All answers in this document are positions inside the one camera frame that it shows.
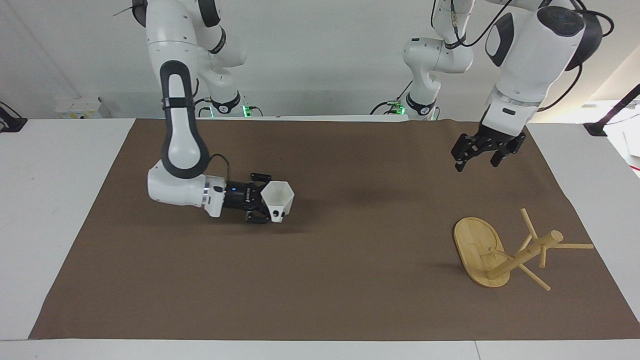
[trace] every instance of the white table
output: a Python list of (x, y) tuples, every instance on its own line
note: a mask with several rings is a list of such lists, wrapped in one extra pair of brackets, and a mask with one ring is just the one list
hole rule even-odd
[[(404, 117), (261, 120), (401, 121)], [(27, 338), (133, 119), (30, 120), (0, 134), (0, 359), (638, 359), (640, 340), (165, 341)], [(640, 179), (580, 125), (530, 124), (622, 294), (640, 318)]]
[(636, 168), (640, 168), (640, 158), (636, 156), (631, 156), (629, 154), (629, 149), (627, 147), (627, 143), (629, 141), (640, 141), (634, 138), (633, 140), (626, 138), (624, 132), (634, 132), (635, 134), (640, 133), (640, 117), (635, 117), (628, 121), (623, 122), (615, 122), (615, 120), (611, 121), (611, 125), (607, 125), (604, 127), (605, 132), (609, 138), (609, 141), (616, 148), (616, 150), (620, 153), (620, 156), (629, 164)]

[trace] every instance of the black clamp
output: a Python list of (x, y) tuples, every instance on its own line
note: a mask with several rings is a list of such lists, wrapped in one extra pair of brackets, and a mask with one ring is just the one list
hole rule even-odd
[(429, 105), (423, 105), (423, 104), (419, 104), (417, 102), (415, 102), (412, 98), (411, 98), (411, 93), (406, 94), (406, 104), (411, 108), (414, 109), (419, 115), (422, 116), (426, 116), (429, 111), (431, 111), (431, 109), (433, 108), (433, 105), (435, 105), (435, 101), (433, 101), (431, 104)]
[(218, 110), (221, 114), (228, 114), (231, 112), (231, 109), (235, 108), (241, 100), (240, 92), (237, 93), (236, 97), (227, 102), (216, 102), (214, 99), (211, 99), (211, 104), (214, 108)]
[(271, 175), (251, 174), (250, 183), (227, 181), (223, 208), (240, 209), (246, 212), (249, 224), (266, 224), (271, 221), (269, 208), (262, 201), (263, 189), (271, 181)]
[(486, 151), (495, 151), (491, 158), (491, 165), (498, 167), (502, 159), (520, 150), (526, 137), (525, 133), (520, 133), (518, 136), (505, 141), (504, 139), (498, 140), (485, 135), (469, 136), (460, 134), (458, 141), (451, 149), (451, 155), (456, 160), (456, 170), (461, 172), (465, 168), (467, 161)]
[(16, 117), (11, 116), (5, 109), (0, 107), (0, 133), (17, 133), (22, 130), (27, 119), (21, 117), (15, 110), (11, 109)]
[(172, 108), (193, 108), (193, 98), (190, 97), (165, 97), (162, 101), (162, 110)]

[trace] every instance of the black strap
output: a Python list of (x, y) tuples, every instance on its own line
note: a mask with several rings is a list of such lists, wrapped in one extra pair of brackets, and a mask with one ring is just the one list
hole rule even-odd
[(193, 108), (193, 98), (189, 97), (165, 97), (162, 101), (162, 110), (171, 108)]
[(218, 54), (227, 43), (227, 32), (222, 28), (222, 26), (220, 26), (220, 29), (222, 30), (222, 36), (220, 36), (220, 41), (218, 42), (218, 45), (216, 45), (213, 49), (209, 50), (209, 52), (212, 53), (213, 55)]
[(423, 105), (423, 104), (419, 104), (415, 101), (413, 101), (413, 99), (411, 98), (411, 93), (406, 94), (406, 104), (411, 108), (414, 109), (419, 115), (425, 116), (429, 113), (429, 111), (431, 111), (431, 108), (433, 107), (433, 105), (435, 105), (435, 101), (433, 101), (431, 104), (429, 105)]
[(447, 42), (445, 42), (444, 47), (446, 47), (449, 50), (455, 49), (456, 47), (462, 45), (462, 43), (465, 42), (466, 39), (467, 39), (467, 33), (465, 33), (459, 41), (456, 41), (453, 44), (447, 44)]
[(214, 99), (211, 99), (211, 104), (214, 108), (216, 108), (221, 114), (228, 114), (231, 112), (231, 109), (235, 108), (240, 103), (240, 92), (237, 93), (236, 97), (227, 102), (216, 102)]

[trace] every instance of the wooden stand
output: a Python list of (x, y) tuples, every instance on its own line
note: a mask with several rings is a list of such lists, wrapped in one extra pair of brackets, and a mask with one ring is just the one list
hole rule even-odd
[(563, 235), (557, 230), (539, 238), (533, 228), (527, 210), (521, 209), (522, 218), (529, 230), (520, 250), (511, 256), (504, 252), (502, 242), (495, 229), (479, 218), (464, 218), (454, 229), (454, 239), (465, 270), (478, 285), (498, 288), (509, 281), (513, 269), (519, 268), (545, 290), (551, 290), (524, 263), (540, 255), (540, 268), (547, 265), (548, 249), (593, 249), (592, 244), (560, 244)]

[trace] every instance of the white wall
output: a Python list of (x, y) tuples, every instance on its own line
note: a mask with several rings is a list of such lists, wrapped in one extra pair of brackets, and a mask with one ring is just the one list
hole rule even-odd
[(591, 100), (620, 100), (640, 83), (640, 46), (611, 74)]
[[(435, 37), (429, 27), (431, 1), (370, 0), (218, 0), (223, 26), (248, 46), (249, 59), (232, 72), (252, 104), (267, 115), (368, 113), (395, 98), (411, 79), (402, 48), (411, 37)], [(576, 108), (588, 100), (637, 47), (635, 0), (587, 0), (616, 20), (616, 31), (586, 64), (577, 89), (558, 106)], [(53, 117), (53, 99), (64, 86), (49, 68), (57, 65), (70, 86), (84, 97), (101, 96), (116, 117), (163, 116), (160, 91), (148, 61), (145, 30), (130, 12), (111, 15), (130, 1), (0, 0), (10, 4), (42, 45), (30, 46), (0, 12), (0, 99), (28, 117)], [(499, 7), (478, 1), (470, 21), (475, 38)], [(442, 75), (441, 117), (477, 120), (499, 69), (475, 49), (474, 66), (464, 75)], [(554, 86), (558, 96), (573, 79)], [(562, 111), (548, 111), (548, 120)]]

